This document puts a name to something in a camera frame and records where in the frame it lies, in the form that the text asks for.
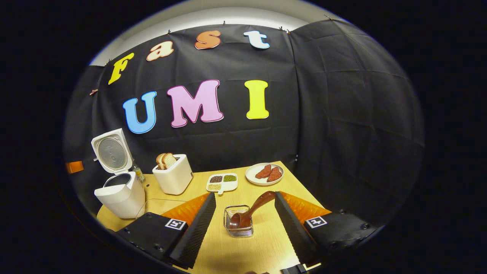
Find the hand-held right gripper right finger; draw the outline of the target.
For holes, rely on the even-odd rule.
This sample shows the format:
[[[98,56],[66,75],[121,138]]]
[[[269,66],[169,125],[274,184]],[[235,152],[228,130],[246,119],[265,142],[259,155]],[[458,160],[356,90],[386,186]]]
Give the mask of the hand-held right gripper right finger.
[[[341,210],[332,213],[283,191],[275,193],[275,208],[301,264],[344,260],[381,230]]]

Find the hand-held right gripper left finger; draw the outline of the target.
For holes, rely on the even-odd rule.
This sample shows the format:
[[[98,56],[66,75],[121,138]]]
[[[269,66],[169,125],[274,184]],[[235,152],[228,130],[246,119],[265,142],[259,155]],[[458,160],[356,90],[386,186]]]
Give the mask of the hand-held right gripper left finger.
[[[163,214],[144,213],[114,236],[154,260],[193,268],[215,209],[215,194],[206,193]]]

